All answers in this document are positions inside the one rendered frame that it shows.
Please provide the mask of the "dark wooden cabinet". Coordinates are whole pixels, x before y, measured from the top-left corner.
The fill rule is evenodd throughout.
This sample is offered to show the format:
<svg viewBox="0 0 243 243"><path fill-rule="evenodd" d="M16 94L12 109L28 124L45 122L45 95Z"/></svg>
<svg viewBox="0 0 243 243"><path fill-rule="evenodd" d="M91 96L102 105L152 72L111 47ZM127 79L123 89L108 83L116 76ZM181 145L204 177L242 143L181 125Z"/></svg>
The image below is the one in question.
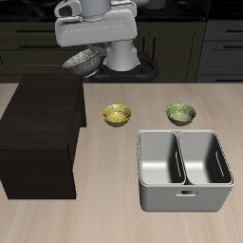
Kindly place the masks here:
<svg viewBox="0 0 243 243"><path fill-rule="evenodd" d="M0 181L9 199L74 199L73 164L86 126L83 81L26 74L0 120Z"/></svg>

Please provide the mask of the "flat black base plate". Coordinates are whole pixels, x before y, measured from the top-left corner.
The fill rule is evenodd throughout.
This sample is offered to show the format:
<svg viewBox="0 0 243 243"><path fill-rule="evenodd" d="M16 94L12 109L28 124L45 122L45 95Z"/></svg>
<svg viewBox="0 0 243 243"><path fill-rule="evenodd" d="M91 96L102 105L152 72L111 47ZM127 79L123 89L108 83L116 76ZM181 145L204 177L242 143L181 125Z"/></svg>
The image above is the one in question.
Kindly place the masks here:
<svg viewBox="0 0 243 243"><path fill-rule="evenodd" d="M158 64L145 51L138 52L140 64L129 71L115 71L100 64L98 72L90 77L93 84L150 84L159 74Z"/></svg>

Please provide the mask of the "white two-bin basket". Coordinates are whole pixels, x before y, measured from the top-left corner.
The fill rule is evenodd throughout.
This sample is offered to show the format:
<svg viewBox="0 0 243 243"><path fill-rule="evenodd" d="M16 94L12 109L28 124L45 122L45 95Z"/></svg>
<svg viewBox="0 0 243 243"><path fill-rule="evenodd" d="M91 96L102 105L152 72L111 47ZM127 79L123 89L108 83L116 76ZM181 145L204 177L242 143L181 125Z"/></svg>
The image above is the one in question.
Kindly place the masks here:
<svg viewBox="0 0 243 243"><path fill-rule="evenodd" d="M141 130L137 161L145 212L217 212L234 186L212 130Z"/></svg>

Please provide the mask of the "black speckled bowl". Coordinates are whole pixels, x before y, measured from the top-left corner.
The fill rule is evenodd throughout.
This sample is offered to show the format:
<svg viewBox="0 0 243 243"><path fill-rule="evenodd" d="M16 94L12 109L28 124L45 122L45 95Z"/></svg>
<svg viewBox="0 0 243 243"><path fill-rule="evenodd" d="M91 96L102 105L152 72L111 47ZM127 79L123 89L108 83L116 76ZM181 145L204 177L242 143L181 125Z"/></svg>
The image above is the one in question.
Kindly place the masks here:
<svg viewBox="0 0 243 243"><path fill-rule="evenodd" d="M95 50L86 49L69 58L63 68L73 76L85 77L94 73L100 63L101 57L95 57Z"/></svg>

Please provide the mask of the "yellow bowl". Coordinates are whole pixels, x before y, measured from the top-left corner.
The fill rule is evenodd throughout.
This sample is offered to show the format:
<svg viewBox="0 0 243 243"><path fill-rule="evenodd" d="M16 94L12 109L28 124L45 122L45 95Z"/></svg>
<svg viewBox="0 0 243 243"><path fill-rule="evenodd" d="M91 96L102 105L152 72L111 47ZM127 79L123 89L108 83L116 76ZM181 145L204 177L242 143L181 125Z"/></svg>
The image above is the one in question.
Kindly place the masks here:
<svg viewBox="0 0 243 243"><path fill-rule="evenodd" d="M128 123L131 116L131 109L126 105L119 103L110 104L102 110L104 121L113 127L124 126Z"/></svg>

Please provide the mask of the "green bowl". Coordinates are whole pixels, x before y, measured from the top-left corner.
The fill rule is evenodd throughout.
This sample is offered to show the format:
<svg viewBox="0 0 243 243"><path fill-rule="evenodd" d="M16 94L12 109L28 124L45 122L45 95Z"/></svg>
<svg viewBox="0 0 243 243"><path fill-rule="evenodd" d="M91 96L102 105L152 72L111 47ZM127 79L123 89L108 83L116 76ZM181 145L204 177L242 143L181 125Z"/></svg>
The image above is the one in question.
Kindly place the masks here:
<svg viewBox="0 0 243 243"><path fill-rule="evenodd" d="M196 117L195 109L185 103L172 103L165 110L166 116L176 126L185 126Z"/></svg>

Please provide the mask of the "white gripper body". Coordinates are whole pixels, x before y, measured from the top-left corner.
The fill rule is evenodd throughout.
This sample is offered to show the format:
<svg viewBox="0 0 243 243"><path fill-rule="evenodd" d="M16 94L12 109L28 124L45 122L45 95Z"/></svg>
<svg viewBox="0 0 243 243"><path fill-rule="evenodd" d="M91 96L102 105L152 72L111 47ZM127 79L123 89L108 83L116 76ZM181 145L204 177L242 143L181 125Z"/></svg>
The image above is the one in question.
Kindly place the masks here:
<svg viewBox="0 0 243 243"><path fill-rule="evenodd" d="M82 22L79 16L58 18L55 35L60 47L73 47L114 41L125 41L137 37L133 13L129 9L109 11L102 21Z"/></svg>

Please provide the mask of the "dark kitchen cupboards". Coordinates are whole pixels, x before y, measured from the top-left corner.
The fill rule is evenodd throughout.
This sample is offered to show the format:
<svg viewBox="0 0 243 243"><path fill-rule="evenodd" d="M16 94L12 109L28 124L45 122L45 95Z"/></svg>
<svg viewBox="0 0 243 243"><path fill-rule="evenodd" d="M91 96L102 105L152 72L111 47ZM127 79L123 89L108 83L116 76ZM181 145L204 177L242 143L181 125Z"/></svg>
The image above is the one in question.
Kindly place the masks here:
<svg viewBox="0 0 243 243"><path fill-rule="evenodd" d="M25 74L64 74L63 62L83 47L60 48L54 8L60 0L0 0L0 83ZM157 83L193 83L214 0L167 0L165 9L138 9L139 51L159 65Z"/></svg>

